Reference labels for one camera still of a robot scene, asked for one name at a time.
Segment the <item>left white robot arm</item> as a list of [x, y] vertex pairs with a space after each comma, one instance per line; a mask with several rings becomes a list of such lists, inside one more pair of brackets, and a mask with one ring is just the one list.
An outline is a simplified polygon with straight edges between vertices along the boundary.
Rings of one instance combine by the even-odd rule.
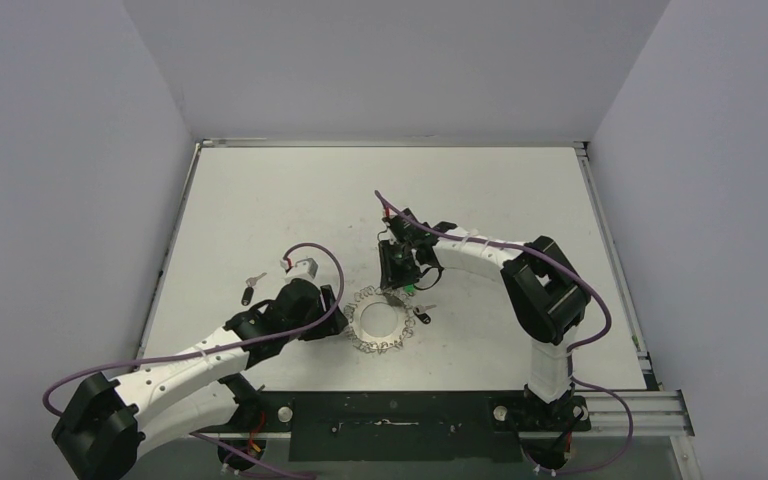
[[347, 320], [343, 291], [296, 278], [243, 310], [206, 338], [137, 371], [109, 379], [87, 376], [52, 432], [80, 479], [120, 479], [146, 453], [207, 427], [242, 431], [257, 424], [263, 406], [244, 371], [277, 356], [295, 339], [336, 335]]

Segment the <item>metal disc with keyrings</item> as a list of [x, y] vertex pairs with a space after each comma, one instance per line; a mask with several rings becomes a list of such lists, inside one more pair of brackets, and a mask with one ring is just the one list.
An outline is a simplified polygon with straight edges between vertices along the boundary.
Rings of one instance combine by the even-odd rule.
[[400, 350], [414, 335], [416, 319], [412, 307], [410, 295], [401, 290], [365, 287], [345, 305], [346, 336], [363, 353]]

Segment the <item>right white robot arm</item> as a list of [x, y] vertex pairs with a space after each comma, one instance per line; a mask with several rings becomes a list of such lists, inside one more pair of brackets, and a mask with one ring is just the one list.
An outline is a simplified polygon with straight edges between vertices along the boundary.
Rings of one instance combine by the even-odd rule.
[[574, 268], [546, 236], [510, 243], [480, 236], [451, 223], [431, 227], [406, 210], [382, 218], [386, 237], [378, 242], [380, 288], [417, 284], [428, 271], [461, 270], [502, 285], [515, 317], [531, 337], [533, 395], [525, 402], [528, 421], [553, 427], [565, 415], [562, 398], [573, 389], [568, 347], [575, 339], [592, 295], [570, 276]]

